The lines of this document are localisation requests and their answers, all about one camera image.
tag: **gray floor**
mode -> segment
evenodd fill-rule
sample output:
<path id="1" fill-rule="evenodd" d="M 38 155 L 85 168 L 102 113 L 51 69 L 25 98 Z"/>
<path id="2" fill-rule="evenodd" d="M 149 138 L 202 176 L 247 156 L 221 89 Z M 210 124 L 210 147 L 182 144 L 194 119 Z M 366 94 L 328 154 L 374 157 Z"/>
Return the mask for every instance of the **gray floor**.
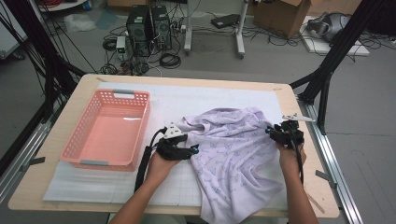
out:
<path id="1" fill-rule="evenodd" d="M 88 12 L 95 21 L 101 13 L 99 9 Z M 210 26 L 209 19 L 201 18 L 197 22 Z M 247 25 L 250 22 L 251 18 L 247 18 Z M 119 18 L 110 29 L 124 23 L 125 19 Z M 70 35 L 96 69 L 103 65 L 102 37 L 110 29 Z M 91 71 L 64 36 L 61 37 L 72 63 Z M 233 36 L 194 33 L 191 55 L 187 57 L 181 51 L 181 66 L 176 70 L 160 68 L 162 76 L 291 83 L 313 72 L 323 60 L 307 53 L 303 43 L 297 47 L 278 47 L 269 44 L 266 35 L 244 40 L 246 56 L 240 60 L 235 53 Z M 396 50 L 385 47 L 369 50 L 369 57 L 358 57 L 355 63 L 345 58 L 336 70 L 329 95 L 326 131 L 363 222 L 395 223 L 396 141 L 392 130 L 396 126 L 393 99 Z M 3 156 L 41 105 L 43 96 L 28 60 L 0 62 L 0 70 L 0 156 Z M 154 69 L 147 73 L 149 77 L 159 75 Z M 7 200 L 0 204 L 2 223 L 106 223 L 107 214 L 10 211 Z M 343 216 L 321 222 L 347 223 Z"/>

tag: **black pole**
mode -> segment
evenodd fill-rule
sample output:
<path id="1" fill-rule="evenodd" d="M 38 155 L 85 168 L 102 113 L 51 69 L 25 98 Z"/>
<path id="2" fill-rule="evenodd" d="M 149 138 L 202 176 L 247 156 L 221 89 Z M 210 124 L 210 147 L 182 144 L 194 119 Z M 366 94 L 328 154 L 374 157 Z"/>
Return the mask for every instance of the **black pole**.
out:
<path id="1" fill-rule="evenodd" d="M 308 83 L 305 90 L 298 95 L 299 99 L 308 105 L 312 105 L 320 93 L 318 126 L 322 134 L 326 134 L 324 124 L 332 74 L 355 45 L 370 20 L 387 1 L 390 0 L 362 0 L 319 68 L 290 84 L 295 89 Z"/>

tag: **person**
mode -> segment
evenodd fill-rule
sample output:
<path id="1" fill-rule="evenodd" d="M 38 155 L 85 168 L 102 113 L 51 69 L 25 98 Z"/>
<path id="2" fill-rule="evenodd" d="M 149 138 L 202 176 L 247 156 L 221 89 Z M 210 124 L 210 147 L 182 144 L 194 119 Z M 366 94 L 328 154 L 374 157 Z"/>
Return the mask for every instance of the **person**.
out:
<path id="1" fill-rule="evenodd" d="M 280 144 L 276 144 L 276 146 L 280 152 L 279 164 L 286 183 L 289 224 L 317 224 L 318 219 L 300 181 L 296 153 Z M 299 149 L 304 164 L 306 155 L 303 145 L 299 145 Z M 167 161 L 154 152 L 149 161 L 146 180 L 113 217 L 110 224 L 140 223 L 151 196 L 176 164 L 178 161 Z"/>

